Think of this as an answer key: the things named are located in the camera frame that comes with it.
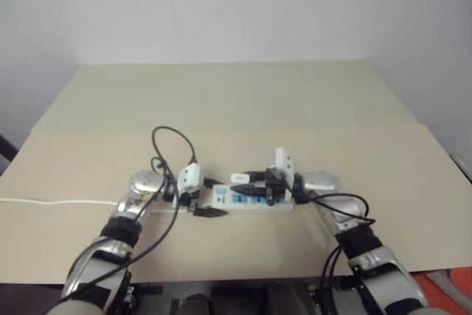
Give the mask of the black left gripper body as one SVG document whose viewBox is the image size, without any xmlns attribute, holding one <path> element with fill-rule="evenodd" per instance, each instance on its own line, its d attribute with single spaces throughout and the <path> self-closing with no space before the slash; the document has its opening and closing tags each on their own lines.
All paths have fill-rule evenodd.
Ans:
<svg viewBox="0 0 472 315">
<path fill-rule="evenodd" d="M 186 207 L 188 212 L 194 212 L 197 207 L 201 189 L 201 185 L 182 187 L 182 206 Z"/>
</svg>

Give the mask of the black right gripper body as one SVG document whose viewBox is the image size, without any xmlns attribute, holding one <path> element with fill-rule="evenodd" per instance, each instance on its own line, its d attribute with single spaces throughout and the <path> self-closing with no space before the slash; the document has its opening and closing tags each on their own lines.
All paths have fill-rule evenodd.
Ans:
<svg viewBox="0 0 472 315">
<path fill-rule="evenodd" d="M 265 170 L 266 203 L 270 207 L 285 202 L 287 181 L 285 174 L 275 167 Z"/>
</svg>

